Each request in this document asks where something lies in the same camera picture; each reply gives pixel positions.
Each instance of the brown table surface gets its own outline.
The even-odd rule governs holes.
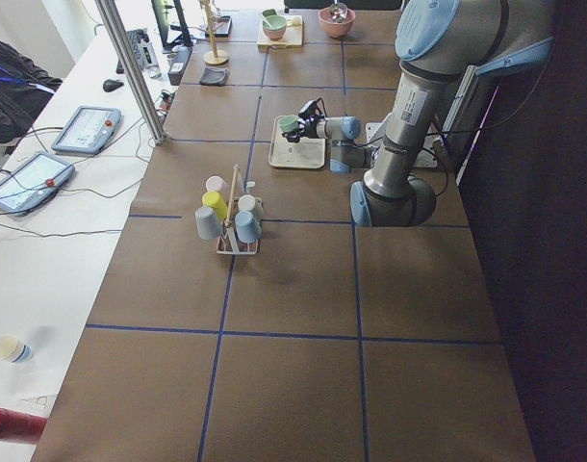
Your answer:
[[[533,460],[453,178],[423,226],[366,229],[362,172],[268,164],[276,116],[322,97],[364,124],[396,94],[399,12],[342,41],[294,13],[304,46],[268,52],[234,13],[225,87],[195,46],[33,461]],[[256,256],[195,230],[233,164],[264,200]]]

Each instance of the bowl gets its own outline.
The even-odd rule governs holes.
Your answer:
[[[344,22],[334,22],[330,18],[330,8],[319,10],[319,25],[323,32],[325,32],[332,39],[340,39],[347,35],[351,26],[355,21],[355,11],[351,8],[347,9],[347,18]]]
[[[287,19],[278,14],[266,16],[262,20],[262,28],[264,29],[264,34],[266,34],[270,40],[279,40],[287,31]]]

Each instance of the tablet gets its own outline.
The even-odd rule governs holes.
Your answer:
[[[121,118],[118,109],[80,106],[54,140],[52,149],[94,156],[105,147]]]
[[[0,182],[0,210],[11,215],[27,215],[51,199],[74,172],[73,164],[38,152]]]

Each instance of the red cylinder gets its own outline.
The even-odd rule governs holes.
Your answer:
[[[0,407],[0,440],[36,445],[47,418]]]

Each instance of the black curtain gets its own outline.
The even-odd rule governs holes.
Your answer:
[[[558,7],[529,102],[483,131],[460,185],[539,462],[587,461],[587,1]],[[489,123],[540,70],[504,78]]]

